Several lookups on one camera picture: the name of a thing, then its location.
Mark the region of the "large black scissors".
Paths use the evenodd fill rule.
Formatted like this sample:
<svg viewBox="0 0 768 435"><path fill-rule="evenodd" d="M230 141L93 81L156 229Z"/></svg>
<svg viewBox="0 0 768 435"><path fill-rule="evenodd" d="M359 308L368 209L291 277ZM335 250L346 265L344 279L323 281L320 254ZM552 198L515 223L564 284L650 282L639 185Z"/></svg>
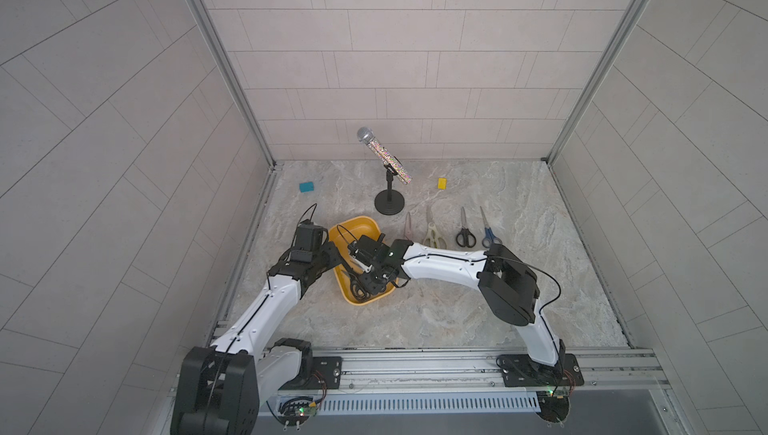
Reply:
<svg viewBox="0 0 768 435"><path fill-rule="evenodd" d="M352 269L344 269L349 280L349 290L353 299L358 303L366 302L374 297L369 289L369 276L367 273L358 273Z"/></svg>

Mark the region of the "yellow storage box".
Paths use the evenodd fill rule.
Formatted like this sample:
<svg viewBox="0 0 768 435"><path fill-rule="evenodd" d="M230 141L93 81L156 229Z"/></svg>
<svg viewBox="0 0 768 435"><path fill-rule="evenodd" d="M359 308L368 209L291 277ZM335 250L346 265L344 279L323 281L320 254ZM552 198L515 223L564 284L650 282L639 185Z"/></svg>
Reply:
<svg viewBox="0 0 768 435"><path fill-rule="evenodd" d="M346 220L333 226L329 230L329 240L333 242L342 258L357 272L361 272L361 268L353 263L350 259L348 245L355 239L359 239L361 236L368 236L372 239L377 239L380 235L380 229L378 224L370 217L358 216L352 219ZM395 291L396 287L392 284L388 284L384 292L378 295L372 295L366 300L358 300L354 294L355 291L351 288L351 281L347 275L343 265L338 265L334 268L334 274L342 292L342 295L348 303L355 306L363 306L373 303L375 300L387 297L389 294Z"/></svg>

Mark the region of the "cream handled scissors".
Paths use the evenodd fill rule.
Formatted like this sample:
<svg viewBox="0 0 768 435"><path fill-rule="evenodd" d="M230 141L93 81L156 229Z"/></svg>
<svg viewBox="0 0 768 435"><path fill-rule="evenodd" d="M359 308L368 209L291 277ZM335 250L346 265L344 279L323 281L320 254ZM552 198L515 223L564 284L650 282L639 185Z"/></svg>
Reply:
<svg viewBox="0 0 768 435"><path fill-rule="evenodd" d="M422 244L428 247L446 249L447 242L437 228L431 206L428 206L426 209L426 221L427 231Z"/></svg>

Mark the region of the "black handled scissors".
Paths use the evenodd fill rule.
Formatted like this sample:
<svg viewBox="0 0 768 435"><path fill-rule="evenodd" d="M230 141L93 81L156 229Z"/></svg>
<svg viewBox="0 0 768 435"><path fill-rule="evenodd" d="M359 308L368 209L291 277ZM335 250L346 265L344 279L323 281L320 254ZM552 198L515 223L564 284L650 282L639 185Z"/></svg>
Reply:
<svg viewBox="0 0 768 435"><path fill-rule="evenodd" d="M474 248L476 246L476 237L469 230L466 210L460 209L460 230L455 236L455 243L461 248Z"/></svg>

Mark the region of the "blue handled scissors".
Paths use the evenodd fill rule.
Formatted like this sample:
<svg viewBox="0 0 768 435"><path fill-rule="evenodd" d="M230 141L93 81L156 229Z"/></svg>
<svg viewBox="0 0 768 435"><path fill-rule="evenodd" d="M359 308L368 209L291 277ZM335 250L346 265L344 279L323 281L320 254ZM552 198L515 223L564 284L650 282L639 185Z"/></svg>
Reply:
<svg viewBox="0 0 768 435"><path fill-rule="evenodd" d="M485 213L485 210L483 209L483 207L480 207L480 213L481 213L483 227L484 227L484 237L483 237L483 239L481 241L482 246L484 248L490 248L493 245L502 245L503 242L493 232L493 230L492 230L492 228L491 228L491 226L489 224L489 221L488 221L488 219L486 217L486 213Z"/></svg>

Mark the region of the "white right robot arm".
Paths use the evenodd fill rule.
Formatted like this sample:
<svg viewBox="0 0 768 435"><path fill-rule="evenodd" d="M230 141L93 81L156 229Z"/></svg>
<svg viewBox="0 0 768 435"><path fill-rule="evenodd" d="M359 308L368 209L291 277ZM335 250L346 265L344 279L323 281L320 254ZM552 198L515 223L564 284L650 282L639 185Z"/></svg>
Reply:
<svg viewBox="0 0 768 435"><path fill-rule="evenodd" d="M438 280L477 290L498 319L517 329L531 361L548 367L559 364L564 348L542 313L537 276L505 246L454 251L404 239L386 245L362 236L348 250L369 293L379 293L399 279Z"/></svg>

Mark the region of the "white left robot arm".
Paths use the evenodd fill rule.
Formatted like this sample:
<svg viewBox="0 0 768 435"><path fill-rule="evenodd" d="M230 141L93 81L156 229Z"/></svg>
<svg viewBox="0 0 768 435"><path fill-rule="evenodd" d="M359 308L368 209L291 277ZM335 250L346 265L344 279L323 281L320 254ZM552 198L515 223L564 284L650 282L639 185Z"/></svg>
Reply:
<svg viewBox="0 0 768 435"><path fill-rule="evenodd" d="M316 382L327 391L327 374L315 368L309 342L268 342L309 286L343 261L331 241L286 251L241 318L211 346L195 347L184 358L171 433L250 434L262 403L283 386L306 388Z"/></svg>

